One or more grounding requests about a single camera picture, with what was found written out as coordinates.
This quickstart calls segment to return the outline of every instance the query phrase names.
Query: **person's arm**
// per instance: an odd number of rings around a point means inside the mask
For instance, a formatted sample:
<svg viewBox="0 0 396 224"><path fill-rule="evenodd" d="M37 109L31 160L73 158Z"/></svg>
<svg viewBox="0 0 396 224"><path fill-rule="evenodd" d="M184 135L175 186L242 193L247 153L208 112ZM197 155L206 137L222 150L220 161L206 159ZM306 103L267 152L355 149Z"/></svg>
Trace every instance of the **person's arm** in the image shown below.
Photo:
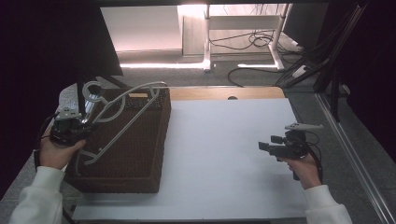
<svg viewBox="0 0 396 224"><path fill-rule="evenodd" d="M48 137L41 140L40 163L32 186L24 188L20 202L9 223L52 224L62 222L62 194L59 192L64 172L73 153L82 148L85 141L62 148L51 143Z"/></svg>
<svg viewBox="0 0 396 224"><path fill-rule="evenodd" d="M300 160L279 158L288 163L289 168L300 177L308 208L305 211L309 224L334 223L350 224L349 213L343 204L337 203L326 185L318 178L318 168L311 155Z"/></svg>

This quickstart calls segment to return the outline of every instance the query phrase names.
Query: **brown box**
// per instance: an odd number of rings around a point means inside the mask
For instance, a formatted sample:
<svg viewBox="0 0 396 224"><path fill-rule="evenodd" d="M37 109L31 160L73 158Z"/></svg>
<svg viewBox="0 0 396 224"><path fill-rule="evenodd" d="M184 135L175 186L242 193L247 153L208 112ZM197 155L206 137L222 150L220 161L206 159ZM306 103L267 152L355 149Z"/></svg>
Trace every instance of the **brown box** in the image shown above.
<svg viewBox="0 0 396 224"><path fill-rule="evenodd" d="M111 101L127 90L105 90L103 96ZM122 113L114 120L99 124L87 139L84 150L94 154L134 117L149 100L149 90L134 91L127 98ZM93 110L93 118L103 104ZM120 101L107 110L109 118L120 108ZM156 193L160 188L163 168L163 145L171 113L169 89L161 89L154 103L127 131L93 164L85 165L91 157L74 155L66 169L64 180L82 192L92 193Z"/></svg>

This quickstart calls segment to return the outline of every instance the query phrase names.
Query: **wall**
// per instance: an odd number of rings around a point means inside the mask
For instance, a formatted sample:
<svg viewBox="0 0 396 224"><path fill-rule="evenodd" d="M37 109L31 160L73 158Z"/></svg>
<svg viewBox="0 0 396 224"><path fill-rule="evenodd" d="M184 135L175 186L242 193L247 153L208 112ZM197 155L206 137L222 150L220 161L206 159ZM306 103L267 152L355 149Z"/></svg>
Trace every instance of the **wall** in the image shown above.
<svg viewBox="0 0 396 224"><path fill-rule="evenodd" d="M177 6L101 10L116 51L181 49Z"/></svg>

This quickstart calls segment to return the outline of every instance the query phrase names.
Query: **white sheet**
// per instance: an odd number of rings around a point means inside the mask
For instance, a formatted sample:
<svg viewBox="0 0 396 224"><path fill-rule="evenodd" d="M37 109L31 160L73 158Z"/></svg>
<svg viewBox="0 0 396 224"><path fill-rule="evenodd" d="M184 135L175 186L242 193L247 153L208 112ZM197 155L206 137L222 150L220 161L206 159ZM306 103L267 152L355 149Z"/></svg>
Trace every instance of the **white sheet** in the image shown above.
<svg viewBox="0 0 396 224"><path fill-rule="evenodd" d="M288 99L174 101L158 194L84 194L76 220L304 217L300 182L258 142L295 122Z"/></svg>

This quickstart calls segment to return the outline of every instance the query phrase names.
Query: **white board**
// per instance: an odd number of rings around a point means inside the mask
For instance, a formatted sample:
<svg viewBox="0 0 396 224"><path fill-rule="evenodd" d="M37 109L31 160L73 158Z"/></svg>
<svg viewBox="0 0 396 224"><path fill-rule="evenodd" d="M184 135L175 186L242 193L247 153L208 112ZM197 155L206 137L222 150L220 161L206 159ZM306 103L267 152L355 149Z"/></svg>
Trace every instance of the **white board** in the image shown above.
<svg viewBox="0 0 396 224"><path fill-rule="evenodd" d="M83 194L76 220L304 217L288 165L259 150L295 122L288 99L174 101L157 194Z"/></svg>
<svg viewBox="0 0 396 224"><path fill-rule="evenodd" d="M181 49L177 6L101 7L116 52Z"/></svg>

